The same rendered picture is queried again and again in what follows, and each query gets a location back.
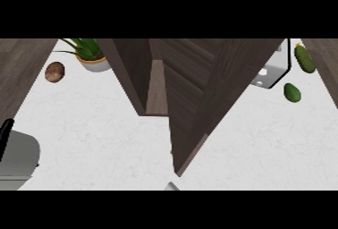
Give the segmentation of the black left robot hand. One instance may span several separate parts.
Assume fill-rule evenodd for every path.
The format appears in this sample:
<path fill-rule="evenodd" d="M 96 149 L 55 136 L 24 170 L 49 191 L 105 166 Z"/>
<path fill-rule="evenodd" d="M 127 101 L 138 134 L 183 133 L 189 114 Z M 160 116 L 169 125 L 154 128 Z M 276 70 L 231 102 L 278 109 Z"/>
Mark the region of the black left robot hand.
<path fill-rule="evenodd" d="M 3 160 L 3 155 L 6 152 L 6 143 L 8 143 L 14 124 L 15 124 L 15 119 L 8 118 L 3 122 L 3 125 L 0 126 L 0 161 Z"/>

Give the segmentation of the dark wood cabinet body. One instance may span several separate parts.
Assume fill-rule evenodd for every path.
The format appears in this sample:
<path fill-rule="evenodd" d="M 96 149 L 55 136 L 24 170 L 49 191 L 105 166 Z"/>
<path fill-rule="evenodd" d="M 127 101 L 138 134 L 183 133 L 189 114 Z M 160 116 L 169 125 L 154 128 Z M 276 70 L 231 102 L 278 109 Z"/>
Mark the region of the dark wood cabinet body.
<path fill-rule="evenodd" d="M 167 116 L 167 87 L 158 42 L 149 38 L 101 38 L 120 85 L 139 116 Z"/>

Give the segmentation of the dark wood cabinet door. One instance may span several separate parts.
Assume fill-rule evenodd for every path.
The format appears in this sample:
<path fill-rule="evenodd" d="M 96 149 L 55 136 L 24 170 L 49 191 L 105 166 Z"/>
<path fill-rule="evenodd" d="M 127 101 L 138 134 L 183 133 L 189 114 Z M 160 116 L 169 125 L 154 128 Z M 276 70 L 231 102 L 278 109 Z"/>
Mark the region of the dark wood cabinet door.
<path fill-rule="evenodd" d="M 163 38 L 175 173 L 207 138 L 282 43 L 279 38 Z"/>

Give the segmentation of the dark wood side panel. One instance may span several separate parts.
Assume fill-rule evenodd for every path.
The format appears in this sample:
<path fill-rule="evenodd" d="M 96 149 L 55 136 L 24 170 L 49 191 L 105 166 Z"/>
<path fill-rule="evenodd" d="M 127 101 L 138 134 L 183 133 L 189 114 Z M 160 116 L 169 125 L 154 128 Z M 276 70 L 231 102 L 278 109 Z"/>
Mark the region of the dark wood side panel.
<path fill-rule="evenodd" d="M 338 108 L 338 38 L 302 39 Z"/>
<path fill-rule="evenodd" d="M 55 45 L 55 38 L 0 38 L 0 124 L 18 113 Z"/>

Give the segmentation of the brown potato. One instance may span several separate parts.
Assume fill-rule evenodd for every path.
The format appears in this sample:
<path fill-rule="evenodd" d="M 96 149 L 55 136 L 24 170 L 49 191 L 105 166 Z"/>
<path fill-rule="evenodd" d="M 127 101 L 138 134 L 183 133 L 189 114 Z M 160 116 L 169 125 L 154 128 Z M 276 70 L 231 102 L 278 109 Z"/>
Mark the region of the brown potato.
<path fill-rule="evenodd" d="M 65 76 L 65 65 L 61 62 L 52 62 L 45 71 L 45 78 L 48 81 L 57 83 Z"/>

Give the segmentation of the green plant in white pot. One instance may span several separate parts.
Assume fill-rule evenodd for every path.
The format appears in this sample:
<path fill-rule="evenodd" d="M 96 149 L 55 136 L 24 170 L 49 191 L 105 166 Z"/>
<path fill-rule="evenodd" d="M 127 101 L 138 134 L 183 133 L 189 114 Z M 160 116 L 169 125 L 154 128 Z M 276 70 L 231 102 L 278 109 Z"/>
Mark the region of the green plant in white pot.
<path fill-rule="evenodd" d="M 76 55 L 82 66 L 90 72 L 105 72 L 111 69 L 102 48 L 95 38 L 62 38 L 73 51 L 59 51 Z"/>

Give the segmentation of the small green avocado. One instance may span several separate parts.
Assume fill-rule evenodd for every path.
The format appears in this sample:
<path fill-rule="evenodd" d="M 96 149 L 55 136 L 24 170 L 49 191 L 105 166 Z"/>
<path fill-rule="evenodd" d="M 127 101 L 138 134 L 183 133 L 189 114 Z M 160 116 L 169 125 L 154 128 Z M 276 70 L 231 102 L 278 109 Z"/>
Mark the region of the small green avocado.
<path fill-rule="evenodd" d="M 284 85 L 284 96 L 287 100 L 293 103 L 302 101 L 302 91 L 293 83 Z"/>

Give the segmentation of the long green cucumber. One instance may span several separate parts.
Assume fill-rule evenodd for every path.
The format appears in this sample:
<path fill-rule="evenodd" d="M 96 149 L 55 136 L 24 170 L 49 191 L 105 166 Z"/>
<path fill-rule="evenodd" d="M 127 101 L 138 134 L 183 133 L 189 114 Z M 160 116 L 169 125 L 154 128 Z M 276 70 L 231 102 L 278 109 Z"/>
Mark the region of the long green cucumber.
<path fill-rule="evenodd" d="M 300 68 L 306 73 L 313 73 L 316 71 L 315 61 L 310 57 L 307 49 L 302 46 L 300 43 L 294 47 L 294 57 L 300 64 Z"/>

